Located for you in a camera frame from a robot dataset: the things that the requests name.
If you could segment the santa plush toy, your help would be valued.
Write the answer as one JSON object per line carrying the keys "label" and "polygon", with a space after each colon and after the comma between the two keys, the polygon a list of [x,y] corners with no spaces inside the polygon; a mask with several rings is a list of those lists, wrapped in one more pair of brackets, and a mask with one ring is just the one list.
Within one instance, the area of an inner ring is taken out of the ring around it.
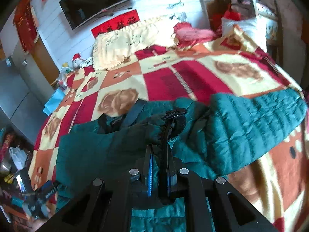
{"label": "santa plush toy", "polygon": [[85,67],[85,60],[81,57],[79,53],[76,53],[72,58],[72,67],[76,69]]}

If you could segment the pink heart cushion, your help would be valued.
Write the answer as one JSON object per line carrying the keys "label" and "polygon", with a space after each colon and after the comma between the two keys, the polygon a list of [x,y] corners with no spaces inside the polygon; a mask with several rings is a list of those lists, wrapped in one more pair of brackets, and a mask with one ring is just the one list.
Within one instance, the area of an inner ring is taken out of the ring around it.
{"label": "pink heart cushion", "polygon": [[174,33],[178,40],[178,48],[192,47],[196,44],[209,42],[218,38],[218,35],[211,29],[193,28],[187,22],[175,24]]}

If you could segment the cream frilled pillow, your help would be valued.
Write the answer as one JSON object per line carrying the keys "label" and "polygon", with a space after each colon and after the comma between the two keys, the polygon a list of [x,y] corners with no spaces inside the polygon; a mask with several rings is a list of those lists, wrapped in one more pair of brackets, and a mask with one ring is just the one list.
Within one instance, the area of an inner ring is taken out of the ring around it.
{"label": "cream frilled pillow", "polygon": [[174,26],[177,18],[161,16],[138,21],[119,30],[99,34],[93,45],[92,66],[95,70],[110,70],[132,54],[153,45],[174,47]]}

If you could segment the grey refrigerator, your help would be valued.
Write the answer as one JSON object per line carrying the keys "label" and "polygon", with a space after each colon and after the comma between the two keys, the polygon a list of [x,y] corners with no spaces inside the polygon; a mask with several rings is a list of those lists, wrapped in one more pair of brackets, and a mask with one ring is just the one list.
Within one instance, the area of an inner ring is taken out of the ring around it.
{"label": "grey refrigerator", "polygon": [[34,145],[47,115],[11,57],[1,61],[1,114],[17,134]]}

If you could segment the white pillow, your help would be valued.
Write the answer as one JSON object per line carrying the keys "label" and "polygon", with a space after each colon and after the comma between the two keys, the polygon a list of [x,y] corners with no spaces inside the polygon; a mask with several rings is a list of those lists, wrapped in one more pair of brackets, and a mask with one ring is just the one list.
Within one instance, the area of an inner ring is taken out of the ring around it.
{"label": "white pillow", "polygon": [[264,52],[267,52],[266,22],[260,17],[234,21],[222,18],[222,33],[227,34],[237,24]]}

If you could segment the red checkered rose blanket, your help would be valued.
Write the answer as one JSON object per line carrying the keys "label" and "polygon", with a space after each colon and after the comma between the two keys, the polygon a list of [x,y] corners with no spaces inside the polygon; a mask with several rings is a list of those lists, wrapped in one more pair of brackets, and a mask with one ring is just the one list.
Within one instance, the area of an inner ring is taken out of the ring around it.
{"label": "red checkered rose blanket", "polygon": [[[141,98],[187,97],[207,104],[215,93],[247,98],[301,87],[239,27],[191,48],[151,46],[108,71],[86,67],[68,75],[65,98],[39,132],[29,176],[34,188],[56,175],[60,138],[75,124],[124,114]],[[308,129],[299,125],[229,181],[279,231],[308,228]]]}

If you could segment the red calligraphy banner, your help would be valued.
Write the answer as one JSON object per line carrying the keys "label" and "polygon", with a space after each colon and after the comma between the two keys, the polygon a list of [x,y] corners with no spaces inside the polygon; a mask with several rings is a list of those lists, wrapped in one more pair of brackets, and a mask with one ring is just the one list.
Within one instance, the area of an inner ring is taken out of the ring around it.
{"label": "red calligraphy banner", "polygon": [[137,11],[134,9],[96,26],[95,28],[91,29],[91,32],[94,38],[96,38],[99,34],[119,30],[138,21],[140,21],[140,19]]}

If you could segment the wooden chair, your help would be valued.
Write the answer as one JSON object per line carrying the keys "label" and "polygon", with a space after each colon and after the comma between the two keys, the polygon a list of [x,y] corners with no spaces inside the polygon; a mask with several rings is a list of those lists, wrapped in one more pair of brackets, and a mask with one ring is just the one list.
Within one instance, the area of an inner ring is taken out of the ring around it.
{"label": "wooden chair", "polygon": [[283,64],[283,29],[277,3],[271,10],[259,0],[224,0],[232,12],[240,14],[240,20],[260,16],[266,22],[267,53],[279,65]]}

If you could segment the white plastic bag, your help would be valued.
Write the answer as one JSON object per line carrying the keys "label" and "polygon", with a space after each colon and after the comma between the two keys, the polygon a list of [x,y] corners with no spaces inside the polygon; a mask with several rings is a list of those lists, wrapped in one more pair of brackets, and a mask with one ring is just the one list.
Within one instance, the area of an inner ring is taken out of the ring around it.
{"label": "white plastic bag", "polygon": [[22,170],[25,167],[27,160],[26,152],[19,147],[10,147],[8,151],[17,170]]}

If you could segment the red hanging pennant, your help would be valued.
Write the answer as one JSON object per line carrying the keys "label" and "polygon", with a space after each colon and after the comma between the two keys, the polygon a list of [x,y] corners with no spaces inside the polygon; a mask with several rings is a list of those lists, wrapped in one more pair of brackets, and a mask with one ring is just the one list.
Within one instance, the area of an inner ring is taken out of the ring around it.
{"label": "red hanging pennant", "polygon": [[13,25],[16,27],[21,47],[25,53],[32,52],[39,38],[30,1],[21,0],[16,6],[13,18]]}

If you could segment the green quilted puffer jacket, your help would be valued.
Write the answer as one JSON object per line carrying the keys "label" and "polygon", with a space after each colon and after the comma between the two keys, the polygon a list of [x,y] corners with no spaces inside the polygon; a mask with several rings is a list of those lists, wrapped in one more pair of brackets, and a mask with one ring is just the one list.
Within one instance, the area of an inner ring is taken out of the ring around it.
{"label": "green quilted puffer jacket", "polygon": [[117,177],[154,146],[153,184],[157,183],[161,140],[168,113],[186,110],[183,131],[168,144],[172,156],[200,177],[227,176],[230,183],[271,222],[291,202],[284,197],[280,160],[292,163],[300,152],[301,122],[307,105],[295,90],[245,98],[218,93],[205,105],[189,98],[146,102],[131,124],[125,114],[101,115],[75,124],[60,139],[55,178],[60,182],[57,209],[82,192],[91,180]]}

